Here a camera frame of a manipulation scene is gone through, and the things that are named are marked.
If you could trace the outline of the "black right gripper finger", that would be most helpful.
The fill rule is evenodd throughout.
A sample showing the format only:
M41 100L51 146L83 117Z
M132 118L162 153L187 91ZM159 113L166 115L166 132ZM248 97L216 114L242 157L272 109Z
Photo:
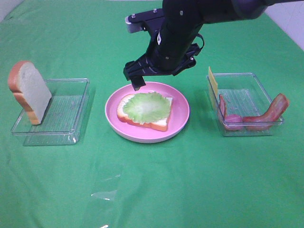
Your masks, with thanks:
M138 91L141 87L146 86L142 76L135 76L131 78L131 83L134 91Z

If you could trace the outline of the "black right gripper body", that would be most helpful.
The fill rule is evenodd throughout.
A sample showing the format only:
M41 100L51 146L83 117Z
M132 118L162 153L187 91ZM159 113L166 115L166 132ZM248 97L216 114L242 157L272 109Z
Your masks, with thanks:
M159 48L162 38L158 35L151 36L148 48L141 57L135 61L125 64L123 73L127 80L134 81L143 76L162 76L177 75L181 71L194 67L196 65L195 56L197 56L203 47L197 43L187 44L187 50L179 57L172 57L170 54L181 50L181 44L171 47L166 45L164 50Z

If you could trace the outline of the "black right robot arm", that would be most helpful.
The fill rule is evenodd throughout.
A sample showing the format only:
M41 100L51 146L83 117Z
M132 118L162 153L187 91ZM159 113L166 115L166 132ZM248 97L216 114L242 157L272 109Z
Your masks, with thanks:
M202 50L193 43L204 24L256 19L276 0L164 0L160 9L125 18L129 33L148 31L146 52L125 64L123 73L135 91L144 76L177 75L195 66Z

